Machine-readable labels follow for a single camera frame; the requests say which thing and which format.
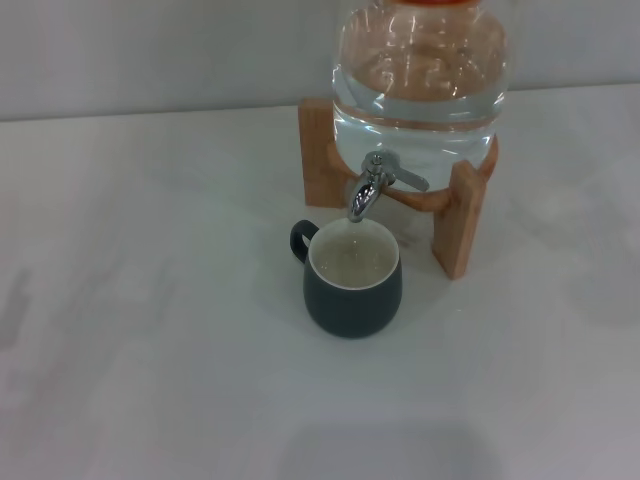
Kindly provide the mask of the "glass water dispenser jar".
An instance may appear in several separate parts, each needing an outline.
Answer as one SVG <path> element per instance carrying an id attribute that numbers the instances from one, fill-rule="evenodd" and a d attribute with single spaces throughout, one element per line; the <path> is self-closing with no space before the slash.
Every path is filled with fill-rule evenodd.
<path id="1" fill-rule="evenodd" d="M 355 173 L 385 150 L 432 191 L 479 166 L 509 83 L 519 0 L 342 0 L 334 137 Z"/>

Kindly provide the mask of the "wooden dispenser stand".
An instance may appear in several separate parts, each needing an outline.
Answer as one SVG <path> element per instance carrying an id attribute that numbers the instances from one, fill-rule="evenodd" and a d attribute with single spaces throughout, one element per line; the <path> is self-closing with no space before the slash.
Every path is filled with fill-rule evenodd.
<path id="1" fill-rule="evenodd" d="M 343 208 L 346 187 L 356 180 L 337 151 L 333 133 L 333 103 L 307 98 L 298 106 L 305 203 Z M 467 270 L 483 206 L 487 182 L 499 157 L 497 138 L 477 168 L 461 160 L 451 169 L 449 186 L 434 192 L 402 192 L 386 187 L 382 194 L 418 212 L 434 214 L 432 253 L 447 276 L 456 280 Z"/>

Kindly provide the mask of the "chrome dispenser faucet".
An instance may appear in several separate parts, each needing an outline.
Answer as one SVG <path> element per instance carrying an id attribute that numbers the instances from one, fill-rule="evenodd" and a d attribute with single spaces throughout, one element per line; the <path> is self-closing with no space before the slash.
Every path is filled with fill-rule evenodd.
<path id="1" fill-rule="evenodd" d="M 362 174 L 347 202 L 348 220 L 360 223 L 383 190 L 396 182 L 404 183 L 419 192 L 426 192 L 430 188 L 425 178 L 404 169 L 400 165 L 399 156 L 394 152 L 369 152 L 362 162 Z"/>

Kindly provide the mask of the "dark grey ceramic cup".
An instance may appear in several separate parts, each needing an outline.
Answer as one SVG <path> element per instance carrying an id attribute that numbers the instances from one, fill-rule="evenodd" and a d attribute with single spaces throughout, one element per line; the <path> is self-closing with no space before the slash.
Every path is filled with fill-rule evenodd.
<path id="1" fill-rule="evenodd" d="M 339 219 L 322 228 L 300 220 L 290 231 L 289 244 L 304 266 L 307 311 L 321 329 L 361 339 L 393 320 L 403 293 L 402 262 L 386 227 L 367 219 Z"/>

